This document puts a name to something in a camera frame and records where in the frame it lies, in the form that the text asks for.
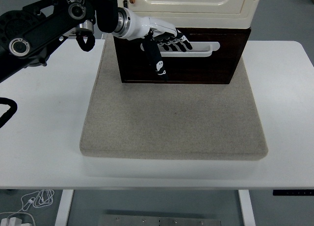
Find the power adapter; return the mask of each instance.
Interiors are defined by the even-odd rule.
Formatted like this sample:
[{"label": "power adapter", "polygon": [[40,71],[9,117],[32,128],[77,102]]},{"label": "power adapter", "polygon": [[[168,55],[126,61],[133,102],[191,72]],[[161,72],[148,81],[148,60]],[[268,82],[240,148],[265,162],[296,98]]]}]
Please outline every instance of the power adapter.
[{"label": "power adapter", "polygon": [[12,217],[11,219],[4,218],[1,220],[0,226],[32,226],[30,223],[22,224],[22,220],[16,217]]}]

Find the black strap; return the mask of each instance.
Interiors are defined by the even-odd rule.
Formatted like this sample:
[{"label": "black strap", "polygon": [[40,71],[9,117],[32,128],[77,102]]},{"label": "black strap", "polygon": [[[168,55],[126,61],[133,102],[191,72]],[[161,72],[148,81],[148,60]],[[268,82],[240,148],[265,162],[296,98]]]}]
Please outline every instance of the black strap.
[{"label": "black strap", "polygon": [[4,126],[4,124],[11,119],[11,117],[18,110],[18,105],[15,101],[7,98],[0,97],[0,104],[9,105],[10,108],[0,117],[0,128]]},{"label": "black strap", "polygon": [[94,35],[90,35],[87,37],[87,41],[85,43],[83,36],[77,36],[77,42],[78,42],[79,47],[83,51],[89,52],[93,49],[96,40],[95,40]]}]

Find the metal plate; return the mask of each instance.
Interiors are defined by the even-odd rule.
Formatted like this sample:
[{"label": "metal plate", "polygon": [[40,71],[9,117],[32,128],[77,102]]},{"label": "metal plate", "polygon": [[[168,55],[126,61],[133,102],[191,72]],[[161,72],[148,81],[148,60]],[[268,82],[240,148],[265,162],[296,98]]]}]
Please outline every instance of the metal plate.
[{"label": "metal plate", "polygon": [[220,220],[102,215],[98,226],[221,226]]}]

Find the white table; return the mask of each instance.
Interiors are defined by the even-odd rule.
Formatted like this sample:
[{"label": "white table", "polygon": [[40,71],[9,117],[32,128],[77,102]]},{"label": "white table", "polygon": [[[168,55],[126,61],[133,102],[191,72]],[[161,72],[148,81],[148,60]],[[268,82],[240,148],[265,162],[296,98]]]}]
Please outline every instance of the white table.
[{"label": "white table", "polygon": [[0,188],[314,187],[314,67],[299,43],[251,41],[243,53],[269,148],[260,161],[83,156],[79,140],[103,44],[85,53],[68,40],[47,67],[0,84],[0,97],[19,106],[0,129]]}]

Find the black robotic arm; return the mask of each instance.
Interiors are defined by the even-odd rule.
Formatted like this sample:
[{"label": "black robotic arm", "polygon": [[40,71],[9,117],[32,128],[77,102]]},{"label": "black robotic arm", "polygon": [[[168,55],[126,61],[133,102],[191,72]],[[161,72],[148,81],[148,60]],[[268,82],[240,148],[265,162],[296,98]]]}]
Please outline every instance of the black robotic arm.
[{"label": "black robotic arm", "polygon": [[[48,6],[54,9],[46,17],[41,10]],[[41,0],[4,13],[0,16],[0,83],[27,66],[45,66],[71,29],[92,35],[86,25],[95,24],[95,12],[99,29],[113,32],[118,23],[117,8],[117,0]]]},{"label": "black robotic arm", "polygon": [[[41,10],[48,6],[53,6],[53,14],[46,17]],[[122,39],[139,39],[151,66],[163,80],[168,76],[157,45],[165,49],[171,46],[172,50],[192,49],[173,24],[139,17],[129,9],[118,8],[117,0],[41,0],[0,16],[0,83],[22,68],[45,66],[69,32],[75,33],[83,50],[91,50],[95,16],[100,31]]]}]

